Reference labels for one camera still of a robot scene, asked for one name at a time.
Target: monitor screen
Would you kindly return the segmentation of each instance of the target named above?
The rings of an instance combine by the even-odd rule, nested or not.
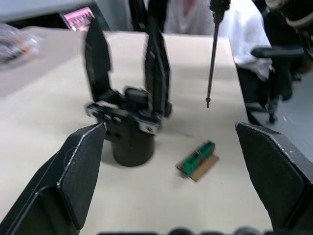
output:
[[[89,7],[61,15],[68,28],[73,31],[88,31],[90,18],[94,18],[94,14]]]

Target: screw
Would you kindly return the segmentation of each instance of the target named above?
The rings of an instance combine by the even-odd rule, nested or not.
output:
[[[110,115],[107,115],[107,114],[105,114],[104,117],[105,117],[107,120],[109,120],[109,121],[111,121],[111,119],[112,119],[111,116],[110,116]]]
[[[114,121],[116,123],[121,123],[122,122],[122,120],[119,117],[114,117]]]

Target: black mount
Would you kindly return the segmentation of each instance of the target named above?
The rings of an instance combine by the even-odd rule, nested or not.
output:
[[[163,117],[168,118],[172,111],[168,102],[170,67],[163,36],[153,18],[149,19],[148,32],[146,91],[126,87],[124,95],[110,87],[108,44],[96,20],[86,36],[86,69],[94,101],[87,106],[87,113],[106,123],[105,139],[112,142],[113,156],[124,166],[138,166],[152,157],[154,135]],[[99,101],[117,108],[99,105]]]

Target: green terminal block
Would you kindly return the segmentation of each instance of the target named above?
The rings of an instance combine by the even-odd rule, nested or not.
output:
[[[182,163],[182,172],[185,177],[190,177],[213,153],[215,143],[208,141],[200,146],[190,157]]]

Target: white desk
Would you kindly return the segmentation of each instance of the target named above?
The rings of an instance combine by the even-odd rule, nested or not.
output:
[[[125,85],[142,87],[144,39],[141,33],[109,37],[114,88],[121,91]],[[194,232],[229,233],[245,225],[270,229],[268,214],[250,182],[234,129],[236,121],[247,118],[228,40],[219,40],[210,109],[205,108],[205,98],[212,39],[165,36],[165,41],[172,68],[173,114],[156,137],[153,158],[143,166],[125,168],[114,164],[105,145],[81,234],[164,234],[178,226]],[[62,45],[55,49],[62,53]],[[90,94],[80,55],[3,99],[0,220],[67,136],[94,123],[83,109],[88,101]],[[181,178],[175,164],[207,139],[217,144],[220,161],[197,184]]]

